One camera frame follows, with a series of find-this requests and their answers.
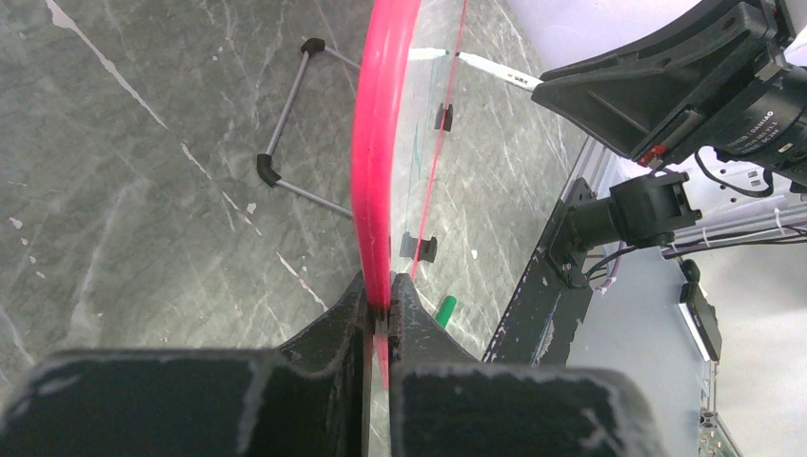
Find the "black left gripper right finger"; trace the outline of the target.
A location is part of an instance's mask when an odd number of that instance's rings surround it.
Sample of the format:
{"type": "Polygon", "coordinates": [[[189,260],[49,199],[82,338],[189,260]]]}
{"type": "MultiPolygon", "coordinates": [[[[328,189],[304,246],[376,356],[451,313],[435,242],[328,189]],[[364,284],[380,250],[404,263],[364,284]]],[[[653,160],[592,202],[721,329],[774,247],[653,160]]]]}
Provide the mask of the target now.
{"type": "Polygon", "coordinates": [[[665,456],[650,405],[600,368],[485,364],[392,282],[390,452],[394,456],[665,456]]]}

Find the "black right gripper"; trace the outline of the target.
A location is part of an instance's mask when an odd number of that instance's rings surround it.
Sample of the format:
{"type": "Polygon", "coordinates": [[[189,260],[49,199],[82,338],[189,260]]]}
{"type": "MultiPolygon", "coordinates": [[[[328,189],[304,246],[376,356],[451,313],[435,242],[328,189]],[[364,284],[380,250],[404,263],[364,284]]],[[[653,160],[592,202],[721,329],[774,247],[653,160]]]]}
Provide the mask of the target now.
{"type": "Polygon", "coordinates": [[[805,189],[806,68],[752,78],[777,33],[771,11],[766,1],[701,1],[640,40],[545,72],[531,99],[645,167],[708,146],[805,189]]]}

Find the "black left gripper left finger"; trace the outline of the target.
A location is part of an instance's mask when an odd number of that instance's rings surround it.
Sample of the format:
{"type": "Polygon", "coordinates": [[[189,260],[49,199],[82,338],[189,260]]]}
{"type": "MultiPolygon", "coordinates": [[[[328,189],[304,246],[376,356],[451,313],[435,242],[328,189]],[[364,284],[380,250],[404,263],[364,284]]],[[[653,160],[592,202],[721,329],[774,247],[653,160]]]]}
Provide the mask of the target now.
{"type": "Polygon", "coordinates": [[[75,349],[1,415],[5,456],[365,456],[364,279],[275,348],[75,349]]]}

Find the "green marker cap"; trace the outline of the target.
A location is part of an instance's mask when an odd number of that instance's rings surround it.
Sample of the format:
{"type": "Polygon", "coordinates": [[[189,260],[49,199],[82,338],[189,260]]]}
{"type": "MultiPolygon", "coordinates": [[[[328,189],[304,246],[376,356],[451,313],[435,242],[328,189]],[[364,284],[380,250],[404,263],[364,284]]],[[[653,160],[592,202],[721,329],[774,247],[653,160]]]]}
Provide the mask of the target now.
{"type": "Polygon", "coordinates": [[[445,295],[438,306],[435,315],[436,322],[442,327],[446,328],[450,322],[451,316],[456,308],[458,300],[453,295],[445,295]]]}

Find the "green white marker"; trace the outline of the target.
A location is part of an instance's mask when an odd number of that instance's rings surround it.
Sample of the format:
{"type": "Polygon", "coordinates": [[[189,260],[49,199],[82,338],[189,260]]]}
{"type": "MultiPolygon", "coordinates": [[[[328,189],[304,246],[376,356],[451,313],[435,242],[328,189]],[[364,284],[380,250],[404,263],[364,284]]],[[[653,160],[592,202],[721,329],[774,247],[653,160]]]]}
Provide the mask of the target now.
{"type": "Polygon", "coordinates": [[[538,77],[465,51],[452,51],[438,48],[414,48],[409,50],[407,58],[409,61],[425,61],[447,56],[457,57],[460,61],[474,69],[493,75],[507,84],[528,92],[533,92],[535,88],[542,83],[542,80],[538,77]]]}

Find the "pink framed whiteboard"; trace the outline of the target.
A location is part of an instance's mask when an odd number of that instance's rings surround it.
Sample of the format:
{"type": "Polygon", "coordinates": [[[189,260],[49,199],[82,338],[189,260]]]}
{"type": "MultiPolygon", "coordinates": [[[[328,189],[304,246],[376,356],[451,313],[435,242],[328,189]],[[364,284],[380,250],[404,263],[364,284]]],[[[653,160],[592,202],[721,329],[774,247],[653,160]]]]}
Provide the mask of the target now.
{"type": "Polygon", "coordinates": [[[382,384],[390,384],[393,282],[432,263],[437,168],[453,122],[467,4],[376,1],[365,35],[351,151],[351,207],[382,384]]]}

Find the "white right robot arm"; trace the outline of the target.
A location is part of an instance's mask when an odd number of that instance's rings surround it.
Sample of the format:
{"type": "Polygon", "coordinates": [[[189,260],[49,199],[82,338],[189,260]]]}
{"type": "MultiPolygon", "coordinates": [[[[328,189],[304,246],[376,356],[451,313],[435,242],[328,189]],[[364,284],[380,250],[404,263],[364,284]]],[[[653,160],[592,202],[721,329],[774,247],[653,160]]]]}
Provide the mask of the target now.
{"type": "Polygon", "coordinates": [[[806,69],[785,56],[796,7],[701,1],[638,41],[541,76],[535,103],[648,168],[567,212],[569,249],[671,243],[702,214],[686,197],[687,175],[665,167],[704,147],[720,161],[761,167],[761,198],[774,193],[775,175],[806,190],[806,69]]]}

